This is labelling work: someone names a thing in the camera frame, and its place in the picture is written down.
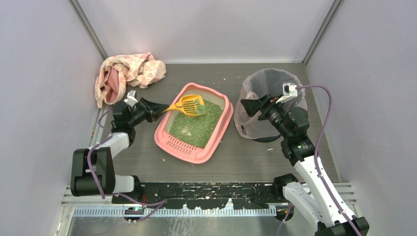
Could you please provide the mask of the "pink plastic trash bag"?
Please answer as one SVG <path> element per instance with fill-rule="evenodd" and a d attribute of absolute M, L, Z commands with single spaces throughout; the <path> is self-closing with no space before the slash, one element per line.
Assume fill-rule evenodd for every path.
<path fill-rule="evenodd" d="M 280 133 L 267 119 L 258 120 L 258 117 L 262 115 L 262 108 L 267 106 L 261 105 L 264 96 L 285 96 L 284 85 L 287 83 L 302 86 L 296 75 L 275 68 L 257 71 L 243 81 L 233 116 L 235 128 L 241 137 L 261 143 L 280 138 Z"/>

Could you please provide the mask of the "orange litter scoop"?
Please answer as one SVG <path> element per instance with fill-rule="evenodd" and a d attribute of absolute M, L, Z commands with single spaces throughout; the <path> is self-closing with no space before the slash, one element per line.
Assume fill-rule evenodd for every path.
<path fill-rule="evenodd" d="M 182 96 L 178 102 L 170 105 L 164 112 L 179 111 L 186 116 L 195 117 L 206 113 L 204 100 L 200 95 L 192 94 Z"/>

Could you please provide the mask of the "dark round trash bin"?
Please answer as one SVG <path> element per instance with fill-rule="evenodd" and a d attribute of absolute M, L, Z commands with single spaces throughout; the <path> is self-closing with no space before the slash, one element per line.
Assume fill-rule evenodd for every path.
<path fill-rule="evenodd" d="M 271 136 L 271 137 L 263 137 L 263 138 L 257 138 L 257 139 L 253 139 L 256 142 L 259 143 L 270 143 L 270 142 L 274 142 L 276 140 L 278 140 L 281 137 L 281 135 L 277 135 L 277 136 Z"/>

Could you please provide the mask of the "pink litter box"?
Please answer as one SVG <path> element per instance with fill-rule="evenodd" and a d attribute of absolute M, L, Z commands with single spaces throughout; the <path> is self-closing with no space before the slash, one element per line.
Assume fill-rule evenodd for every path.
<path fill-rule="evenodd" d="M 173 104 L 177 103 L 184 95 L 190 94 L 200 95 L 203 99 L 215 103 L 223 109 L 223 113 L 205 148 L 192 146 L 168 133 L 175 116 L 178 114 L 177 111 L 168 111 L 165 114 L 154 133 L 154 140 L 162 150 L 173 157 L 192 164 L 202 164 L 211 158 L 218 147 L 233 116 L 234 108 L 226 95 L 196 83 L 186 84 L 174 99 Z"/>

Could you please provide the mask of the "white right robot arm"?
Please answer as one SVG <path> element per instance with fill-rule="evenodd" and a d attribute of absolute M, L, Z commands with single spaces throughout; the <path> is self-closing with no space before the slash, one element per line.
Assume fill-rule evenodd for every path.
<path fill-rule="evenodd" d="M 284 156 L 311 191 L 308 194 L 293 174 L 286 174 L 274 179 L 274 193 L 292 203 L 311 224 L 317 236 L 367 235 L 367 220 L 357 217 L 341 198 L 307 135 L 310 126 L 307 111 L 300 107 L 285 111 L 281 98 L 269 94 L 240 102 L 249 117 L 268 120 L 280 133 Z"/>

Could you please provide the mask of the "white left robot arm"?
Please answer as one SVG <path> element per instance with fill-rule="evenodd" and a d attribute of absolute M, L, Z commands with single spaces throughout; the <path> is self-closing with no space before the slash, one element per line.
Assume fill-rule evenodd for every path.
<path fill-rule="evenodd" d="M 157 121 L 168 104 L 150 102 L 141 98 L 134 105 L 124 101 L 110 110 L 113 115 L 109 136 L 89 147 L 73 153 L 70 190 L 73 196 L 116 194 L 141 197 L 143 189 L 137 176 L 115 173 L 113 158 L 130 147 L 136 137 L 135 126 L 143 121 Z"/>

